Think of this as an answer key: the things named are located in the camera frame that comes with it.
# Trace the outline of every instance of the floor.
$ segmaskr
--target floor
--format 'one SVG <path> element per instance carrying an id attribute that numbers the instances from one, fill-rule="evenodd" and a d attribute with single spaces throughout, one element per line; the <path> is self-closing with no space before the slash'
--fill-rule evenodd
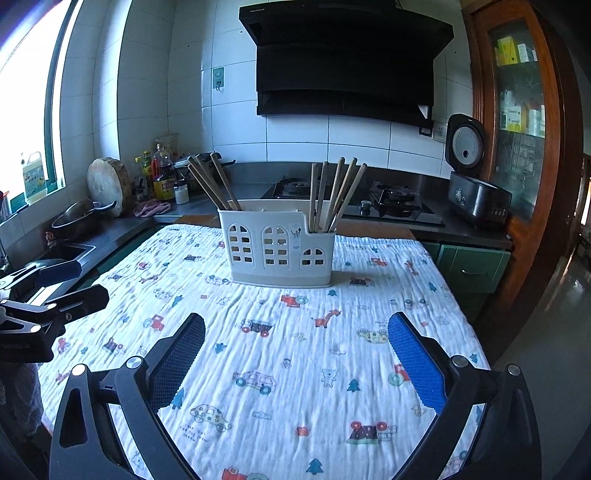
<path id="1" fill-rule="evenodd" d="M 562 259 L 518 337 L 496 363 L 519 365 L 534 403 L 543 480 L 572 453 L 591 420 L 591 273 Z"/>

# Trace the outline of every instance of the glass cabinet door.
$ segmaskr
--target glass cabinet door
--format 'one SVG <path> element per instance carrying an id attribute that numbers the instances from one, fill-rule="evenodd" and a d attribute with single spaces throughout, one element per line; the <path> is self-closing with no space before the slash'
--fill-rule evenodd
<path id="1" fill-rule="evenodd" d="M 540 65 L 525 21 L 489 31 L 497 125 L 493 183 L 513 194 L 511 212 L 529 222 L 540 188 L 545 108 Z"/>

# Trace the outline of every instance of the chopstick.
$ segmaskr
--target chopstick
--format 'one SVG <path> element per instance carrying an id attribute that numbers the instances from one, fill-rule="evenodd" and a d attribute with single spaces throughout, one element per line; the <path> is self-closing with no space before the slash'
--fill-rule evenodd
<path id="1" fill-rule="evenodd" d="M 223 171 L 222 166 L 220 165 L 219 160 L 216 158 L 215 156 L 215 152 L 212 152 L 210 155 L 213 164 L 216 167 L 217 172 L 220 175 L 220 178 L 222 179 L 222 183 L 223 185 L 226 187 L 226 190 L 228 191 L 228 194 L 230 195 L 230 198 L 232 199 L 232 209 L 236 210 L 236 211 L 241 211 L 242 208 L 240 207 L 240 203 L 238 203 L 237 198 L 234 196 L 233 191 L 230 188 L 230 182 L 228 182 L 228 178 L 226 177 L 226 174 Z"/>
<path id="2" fill-rule="evenodd" d="M 336 166 L 335 180 L 333 182 L 332 192 L 330 193 L 329 210 L 326 213 L 326 219 L 324 220 L 324 227 L 322 229 L 323 232 L 327 232 L 330 227 L 332 212 L 335 209 L 336 196 L 339 192 L 341 176 L 343 174 L 343 165 L 345 165 L 345 158 L 340 157 Z"/>
<path id="3" fill-rule="evenodd" d="M 310 233 L 314 233 L 314 224 L 316 222 L 316 194 L 317 192 L 317 183 L 316 179 L 318 178 L 318 164 L 312 164 L 312 177 L 310 180 L 310 211 L 308 215 L 308 231 Z"/>
<path id="4" fill-rule="evenodd" d="M 195 161 L 193 159 L 193 157 L 189 157 L 189 165 L 191 165 L 195 169 L 195 171 L 200 174 L 202 180 L 207 184 L 207 186 L 209 187 L 209 190 L 213 193 L 213 196 L 217 197 L 217 199 L 223 205 L 224 210 L 232 210 L 230 208 L 230 204 L 224 198 L 222 191 L 218 188 L 215 180 L 207 171 L 207 167 L 205 166 L 205 163 L 203 163 L 203 160 L 201 160 L 199 158 L 199 156 L 196 157 L 196 160 L 197 161 Z"/>
<path id="5" fill-rule="evenodd" d="M 343 205 L 341 205 L 339 213 L 336 215 L 335 219 L 332 221 L 332 223 L 330 225 L 329 232 L 334 232 L 336 230 L 336 225 L 337 225 L 337 223 L 339 223 L 339 220 L 341 219 L 341 217 L 345 213 L 347 205 L 349 204 L 349 201 L 351 200 L 351 197 L 353 196 L 355 189 L 357 188 L 357 185 L 359 185 L 359 182 L 361 181 L 361 177 L 363 177 L 363 174 L 365 173 L 365 170 L 367 169 L 367 167 L 368 166 L 366 163 L 361 165 L 361 168 L 357 172 L 357 175 L 353 179 L 353 183 L 351 184 L 351 187 L 349 188 L 349 191 L 347 192 L 347 195 L 345 196 L 345 201 L 343 202 Z"/>
<path id="6" fill-rule="evenodd" d="M 349 168 L 347 169 L 347 173 L 345 174 L 345 178 L 343 180 L 343 183 L 340 186 L 339 195 L 337 196 L 337 198 L 335 200 L 334 208 L 333 208 L 332 212 L 329 212 L 330 215 L 329 215 L 329 218 L 327 219 L 329 229 L 325 230 L 325 232 L 330 231 L 330 227 L 332 226 L 333 221 L 341 208 L 343 199 L 345 198 L 345 195 L 347 192 L 347 187 L 350 184 L 351 180 L 353 180 L 353 175 L 354 175 L 353 172 L 355 171 L 355 165 L 357 165 L 357 158 L 353 157 L 353 159 L 351 160 L 351 163 L 349 164 Z"/>
<path id="7" fill-rule="evenodd" d="M 193 164 L 191 163 L 190 160 L 189 160 L 188 168 L 189 168 L 189 172 L 191 172 L 193 177 L 195 177 L 195 180 L 197 180 L 197 182 L 199 182 L 199 185 L 201 185 L 201 188 L 203 189 L 203 191 L 205 193 L 207 193 L 207 196 L 209 196 L 210 200 L 215 204 L 215 206 L 219 210 L 227 210 L 227 208 L 224 207 L 224 205 L 220 201 L 220 199 L 217 198 L 216 194 L 210 188 L 207 181 L 202 177 L 202 175 L 199 173 L 199 171 L 193 166 Z"/>
<path id="8" fill-rule="evenodd" d="M 320 190 L 318 191 L 318 205 L 316 207 L 316 217 L 314 218 L 314 233 L 318 233 L 320 227 L 320 214 L 324 205 L 324 193 L 326 191 L 326 184 L 328 183 L 329 163 L 327 161 L 322 163 L 322 174 L 320 175 Z"/>

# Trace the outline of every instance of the plastic jug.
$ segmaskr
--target plastic jug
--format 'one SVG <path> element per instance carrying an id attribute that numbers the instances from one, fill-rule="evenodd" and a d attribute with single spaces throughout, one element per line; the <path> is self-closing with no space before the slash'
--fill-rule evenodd
<path id="1" fill-rule="evenodd" d="M 26 163 L 22 160 L 22 179 L 25 183 L 25 201 L 29 205 L 47 195 L 41 152 L 29 155 Z"/>

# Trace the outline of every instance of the range hood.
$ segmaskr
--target range hood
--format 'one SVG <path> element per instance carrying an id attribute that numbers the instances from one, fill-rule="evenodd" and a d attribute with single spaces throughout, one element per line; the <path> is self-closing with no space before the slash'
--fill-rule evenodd
<path id="1" fill-rule="evenodd" d="M 432 128 L 433 60 L 453 27 L 394 0 L 240 8 L 257 46 L 258 115 L 315 113 Z"/>

